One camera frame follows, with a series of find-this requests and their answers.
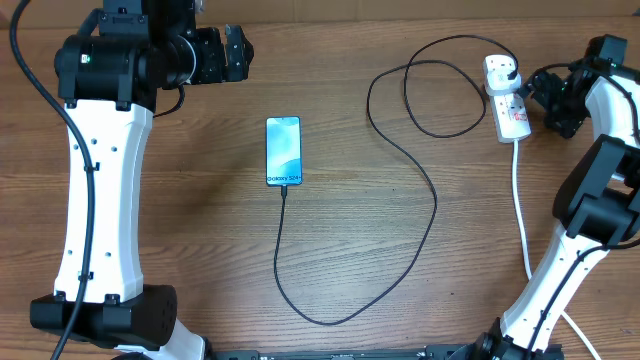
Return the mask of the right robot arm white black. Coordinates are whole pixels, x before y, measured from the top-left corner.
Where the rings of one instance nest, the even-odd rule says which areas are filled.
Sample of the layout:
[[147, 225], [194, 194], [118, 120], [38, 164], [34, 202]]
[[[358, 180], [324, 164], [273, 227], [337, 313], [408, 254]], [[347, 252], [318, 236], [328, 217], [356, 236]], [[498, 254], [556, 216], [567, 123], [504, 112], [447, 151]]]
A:
[[528, 79], [513, 56], [491, 55], [483, 63], [500, 142], [530, 135], [526, 98], [545, 110], [544, 124], [571, 138], [590, 119], [594, 143], [559, 188], [552, 214], [553, 237], [516, 302], [455, 359], [561, 359], [549, 343], [575, 292], [613, 250], [639, 240], [639, 73], [624, 66], [627, 41], [605, 34], [590, 40], [583, 58], [555, 65]]

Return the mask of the white power strip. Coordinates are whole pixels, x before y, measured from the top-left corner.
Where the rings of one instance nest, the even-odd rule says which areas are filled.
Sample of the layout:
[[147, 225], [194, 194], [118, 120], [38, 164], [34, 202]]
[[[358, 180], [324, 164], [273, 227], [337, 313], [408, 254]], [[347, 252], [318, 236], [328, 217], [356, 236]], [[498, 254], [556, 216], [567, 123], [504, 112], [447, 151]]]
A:
[[[500, 54], [489, 55], [484, 59], [483, 72], [485, 79], [488, 72], [498, 69], [509, 71], [511, 75], [516, 70], [515, 60], [507, 55]], [[500, 143], [520, 141], [531, 134], [524, 100], [516, 92], [504, 96], [489, 96], [489, 100]]]

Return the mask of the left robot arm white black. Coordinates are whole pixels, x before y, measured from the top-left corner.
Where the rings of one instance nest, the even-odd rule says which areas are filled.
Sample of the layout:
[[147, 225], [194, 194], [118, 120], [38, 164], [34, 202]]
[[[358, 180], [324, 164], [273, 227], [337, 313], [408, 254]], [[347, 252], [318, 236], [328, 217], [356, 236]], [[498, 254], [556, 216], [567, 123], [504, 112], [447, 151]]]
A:
[[199, 1], [105, 2], [57, 51], [51, 103], [69, 132], [64, 252], [31, 325], [122, 359], [210, 359], [177, 317], [170, 285], [148, 285], [138, 247], [143, 157], [159, 90], [239, 82], [252, 44], [238, 25], [200, 28]]

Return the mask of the white charger plug adapter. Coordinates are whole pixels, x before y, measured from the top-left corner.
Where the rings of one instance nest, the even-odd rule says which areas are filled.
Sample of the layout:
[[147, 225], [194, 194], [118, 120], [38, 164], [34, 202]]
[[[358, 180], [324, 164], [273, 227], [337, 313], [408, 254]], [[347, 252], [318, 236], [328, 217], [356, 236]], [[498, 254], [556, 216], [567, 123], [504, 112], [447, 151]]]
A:
[[497, 97], [515, 93], [521, 86], [522, 78], [519, 73], [513, 79], [510, 79], [509, 75], [509, 71], [500, 69], [488, 72], [485, 79], [487, 94]]

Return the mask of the blue Galaxy smartphone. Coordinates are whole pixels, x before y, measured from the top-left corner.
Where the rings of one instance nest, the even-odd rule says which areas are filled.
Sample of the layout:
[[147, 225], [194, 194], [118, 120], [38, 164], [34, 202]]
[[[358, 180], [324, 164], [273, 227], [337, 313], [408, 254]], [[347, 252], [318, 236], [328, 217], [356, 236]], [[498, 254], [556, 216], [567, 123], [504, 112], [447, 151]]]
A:
[[303, 182], [301, 124], [297, 116], [266, 120], [266, 184], [296, 186]]

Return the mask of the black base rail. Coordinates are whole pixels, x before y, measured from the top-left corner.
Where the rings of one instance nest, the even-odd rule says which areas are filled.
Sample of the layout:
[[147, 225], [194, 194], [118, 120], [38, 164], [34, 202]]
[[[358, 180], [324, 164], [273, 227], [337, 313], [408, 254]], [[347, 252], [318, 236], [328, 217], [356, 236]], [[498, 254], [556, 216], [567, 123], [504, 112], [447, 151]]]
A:
[[471, 345], [429, 345], [424, 349], [343, 352], [259, 353], [255, 350], [215, 352], [213, 360], [447, 360], [470, 359]]

